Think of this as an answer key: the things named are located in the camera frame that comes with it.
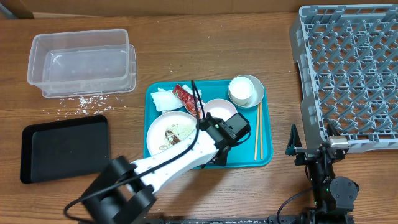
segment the blue tray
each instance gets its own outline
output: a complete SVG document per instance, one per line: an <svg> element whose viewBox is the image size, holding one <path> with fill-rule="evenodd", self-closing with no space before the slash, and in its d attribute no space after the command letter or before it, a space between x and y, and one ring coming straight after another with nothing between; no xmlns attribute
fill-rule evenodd
<svg viewBox="0 0 398 224"><path fill-rule="evenodd" d="M231 80L203 80L203 81L196 81L195 83L198 89L200 89L202 92L203 101L208 102L210 100L217 98L226 99L230 101L228 97L228 84L230 81ZM158 88L162 88L165 90L173 90L176 84L179 84L181 86L187 84L188 86L191 86L190 81L158 82L152 84L147 89L145 95L144 158L150 157L146 145L147 141L146 136L149 126L152 124L152 122L155 121L157 117L161 115L160 112L156 111L155 104L150 94L157 92ZM187 112L185 108L181 108L180 111ZM260 158L260 142L259 142L257 150L257 160L256 161L254 160L254 142L256 140L257 107L250 109L238 108L238 112L242 113L242 115L250 122L251 126L250 138L242 145L233 147L230 150L230 152L228 153L226 166L221 167L213 164L208 164L206 168L256 167L256 166L264 166L271 161L274 149L272 148L271 124L269 122L267 94L265 94L264 99L262 100L262 120L263 120L262 143L264 149L263 159Z"/></svg>

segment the chopsticks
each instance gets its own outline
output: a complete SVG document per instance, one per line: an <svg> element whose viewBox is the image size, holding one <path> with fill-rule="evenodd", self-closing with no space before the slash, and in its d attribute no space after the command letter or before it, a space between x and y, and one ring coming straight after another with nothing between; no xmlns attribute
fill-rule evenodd
<svg viewBox="0 0 398 224"><path fill-rule="evenodd" d="M262 150L262 102L257 106L257 124L256 124L256 142L254 146L254 160L257 160L257 149L259 142L259 130L260 130L260 158L264 158L264 151Z"/></svg>

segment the wooden table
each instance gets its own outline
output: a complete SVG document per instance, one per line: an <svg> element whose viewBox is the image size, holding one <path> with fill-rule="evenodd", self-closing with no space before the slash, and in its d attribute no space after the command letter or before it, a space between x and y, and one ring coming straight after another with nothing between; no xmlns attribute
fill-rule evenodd
<svg viewBox="0 0 398 224"><path fill-rule="evenodd" d="M275 13L1 21L0 222L73 223L65 219L62 209L96 177L93 174L29 185L19 181L22 130L30 124L83 116L74 114L78 101L45 99L37 87L27 83L33 37L115 28L129 32L130 43L136 48L138 79L133 92L112 95L107 101L114 107L104 112L113 158L125 155L133 161L142 157L144 95L154 82L252 74L267 90L274 143L272 161L265 167L191 170L161 191L149 216L275 215L285 200L309 187L304 167L294 166L294 157L284 154L293 123L304 139L300 79L289 40L295 16ZM398 151L349 154L334 167L337 176L349 177L361 187L353 213L357 223L397 222ZM311 206L312 201L308 194L288 204L282 214L296 214L304 206ZM72 213L87 217L82 206L72 208Z"/></svg>

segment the clear plastic bin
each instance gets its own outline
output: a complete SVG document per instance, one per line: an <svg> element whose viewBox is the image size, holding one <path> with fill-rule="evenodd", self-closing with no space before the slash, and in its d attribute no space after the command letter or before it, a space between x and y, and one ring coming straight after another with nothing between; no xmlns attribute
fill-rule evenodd
<svg viewBox="0 0 398 224"><path fill-rule="evenodd" d="M136 54L124 29L40 34L27 81L46 98L124 93L136 87Z"/></svg>

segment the gray plastic rack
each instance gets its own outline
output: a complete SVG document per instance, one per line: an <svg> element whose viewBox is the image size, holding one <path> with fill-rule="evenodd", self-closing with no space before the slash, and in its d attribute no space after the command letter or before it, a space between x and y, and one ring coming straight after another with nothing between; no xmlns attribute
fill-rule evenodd
<svg viewBox="0 0 398 224"><path fill-rule="evenodd" d="M290 28L307 147L332 124L349 152L398 149L398 4L303 6Z"/></svg>

